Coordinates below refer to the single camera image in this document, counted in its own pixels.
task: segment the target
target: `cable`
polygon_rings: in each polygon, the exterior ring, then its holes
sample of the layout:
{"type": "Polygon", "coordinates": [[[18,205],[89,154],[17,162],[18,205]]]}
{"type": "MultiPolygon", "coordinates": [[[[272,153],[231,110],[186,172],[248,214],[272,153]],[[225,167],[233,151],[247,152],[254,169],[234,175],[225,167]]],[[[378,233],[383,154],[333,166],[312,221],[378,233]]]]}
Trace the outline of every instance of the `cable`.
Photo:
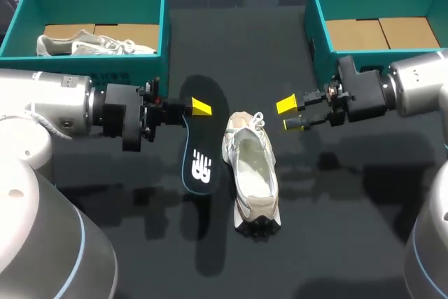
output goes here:
{"type": "MultiPolygon", "coordinates": [[[[37,112],[32,112],[30,110],[25,110],[24,115],[27,117],[30,117],[31,119],[38,122],[40,125],[42,125],[50,134],[66,139],[66,140],[73,140],[70,136],[67,136],[66,134],[63,134],[60,132],[52,123],[50,123],[45,117],[38,114],[37,112]]],[[[15,116],[15,115],[2,115],[0,116],[0,120],[9,119],[9,118],[21,118],[21,116],[15,116]]]]}

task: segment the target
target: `table surface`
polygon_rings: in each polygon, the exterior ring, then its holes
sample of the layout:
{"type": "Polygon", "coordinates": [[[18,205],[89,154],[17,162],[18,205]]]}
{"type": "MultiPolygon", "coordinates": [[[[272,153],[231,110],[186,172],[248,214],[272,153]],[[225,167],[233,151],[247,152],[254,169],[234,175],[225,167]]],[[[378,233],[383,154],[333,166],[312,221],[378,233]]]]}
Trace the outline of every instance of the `table surface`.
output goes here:
{"type": "Polygon", "coordinates": [[[58,187],[111,240],[117,299],[408,299],[404,242],[445,159],[438,114],[284,132],[276,101],[315,88],[303,8],[177,10],[171,20],[170,97],[203,74],[231,112],[264,113],[283,227],[267,242],[235,232],[229,176],[194,203],[180,177],[181,127],[160,129],[140,153],[122,153],[118,139],[58,141],[58,187]]]}

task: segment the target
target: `cardboard box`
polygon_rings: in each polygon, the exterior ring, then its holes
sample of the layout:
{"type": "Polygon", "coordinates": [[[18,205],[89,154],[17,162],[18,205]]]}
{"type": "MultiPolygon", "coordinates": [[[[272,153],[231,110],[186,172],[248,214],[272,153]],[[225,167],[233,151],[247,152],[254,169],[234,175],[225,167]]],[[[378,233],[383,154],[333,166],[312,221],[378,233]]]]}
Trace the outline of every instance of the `cardboard box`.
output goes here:
{"type": "Polygon", "coordinates": [[[378,20],[332,20],[326,24],[335,50],[389,49],[378,20]]]}
{"type": "Polygon", "coordinates": [[[165,0],[20,0],[0,47],[0,68],[89,76],[93,85],[144,85],[168,95],[169,11],[165,0]],[[38,36],[68,39],[85,29],[156,50],[148,55],[36,56],[38,36]]]}
{"type": "Polygon", "coordinates": [[[379,23],[389,49],[440,48],[426,17],[382,18],[379,23]]]}
{"type": "Polygon", "coordinates": [[[330,20],[325,23],[335,51],[440,48],[426,18],[330,20]]]}
{"type": "Polygon", "coordinates": [[[358,71],[448,48],[448,0],[308,0],[304,29],[320,89],[351,55],[358,71]]]}
{"type": "Polygon", "coordinates": [[[42,34],[49,36],[52,39],[70,39],[77,35],[77,33],[82,29],[93,34],[95,25],[46,25],[42,34]]]}

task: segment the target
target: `blue ring on robot base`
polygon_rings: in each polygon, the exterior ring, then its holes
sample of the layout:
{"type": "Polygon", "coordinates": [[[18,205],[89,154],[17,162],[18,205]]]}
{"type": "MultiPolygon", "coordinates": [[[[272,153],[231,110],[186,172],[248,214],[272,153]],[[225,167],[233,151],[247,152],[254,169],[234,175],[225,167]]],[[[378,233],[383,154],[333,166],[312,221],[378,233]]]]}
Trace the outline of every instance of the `blue ring on robot base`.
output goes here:
{"type": "Polygon", "coordinates": [[[182,159],[182,174],[181,174],[182,184],[189,193],[192,193],[195,195],[200,195],[200,196],[210,195],[210,193],[198,193],[198,192],[192,191],[191,189],[189,189],[189,187],[187,187],[187,184],[185,183],[185,179],[183,178],[183,167],[185,166],[185,157],[187,156],[187,145],[188,145],[188,140],[190,138],[190,128],[188,127],[188,123],[187,123],[187,120],[185,119],[184,115],[182,115],[182,118],[183,118],[183,122],[185,123],[185,127],[187,129],[187,141],[185,142],[185,150],[183,151],[183,159],[182,159]]]}
{"type": "Polygon", "coordinates": [[[421,271],[423,272],[423,274],[425,275],[425,277],[427,278],[427,280],[429,281],[429,284],[431,284],[433,286],[433,288],[444,298],[444,299],[448,299],[448,295],[446,295],[440,288],[439,286],[437,286],[435,284],[435,282],[431,279],[431,277],[429,277],[429,274],[427,273],[427,271],[425,270],[425,267],[423,266],[420,257],[419,257],[419,253],[417,252],[417,245],[415,243],[415,230],[417,227],[417,221],[415,221],[414,224],[414,229],[412,230],[412,246],[414,247],[414,253],[415,253],[415,257],[417,260],[417,263],[419,264],[419,267],[421,269],[421,271]]]}
{"type": "Polygon", "coordinates": [[[81,228],[81,243],[80,243],[80,246],[79,246],[78,257],[76,259],[75,265],[73,266],[73,270],[70,272],[69,277],[67,278],[67,280],[65,281],[64,285],[59,290],[57,295],[54,297],[54,299],[60,299],[65,294],[65,292],[67,291],[67,289],[70,286],[71,282],[73,281],[74,277],[76,276],[76,273],[77,273],[77,271],[79,269],[79,265],[81,263],[81,260],[83,259],[84,248],[85,248],[85,228],[84,228],[84,222],[83,222],[83,218],[81,217],[81,213],[79,212],[79,210],[75,206],[73,206],[73,208],[75,209],[75,211],[76,211],[76,213],[78,214],[78,217],[79,217],[80,228],[81,228]]]}

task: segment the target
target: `white sneaker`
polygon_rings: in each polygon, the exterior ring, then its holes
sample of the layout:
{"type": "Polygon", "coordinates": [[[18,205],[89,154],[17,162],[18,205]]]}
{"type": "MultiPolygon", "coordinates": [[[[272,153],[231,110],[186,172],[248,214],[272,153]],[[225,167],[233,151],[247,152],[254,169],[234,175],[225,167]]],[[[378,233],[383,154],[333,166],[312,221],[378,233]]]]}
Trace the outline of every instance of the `white sneaker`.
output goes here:
{"type": "Polygon", "coordinates": [[[281,225],[275,157],[261,112],[233,113],[223,138],[223,159],[234,171],[234,226],[243,222],[281,225]]]}
{"type": "Polygon", "coordinates": [[[131,40],[118,41],[107,36],[96,36],[84,29],[70,39],[52,39],[46,35],[37,38],[36,54],[53,55],[124,55],[155,54],[146,46],[136,45],[131,40]]]}

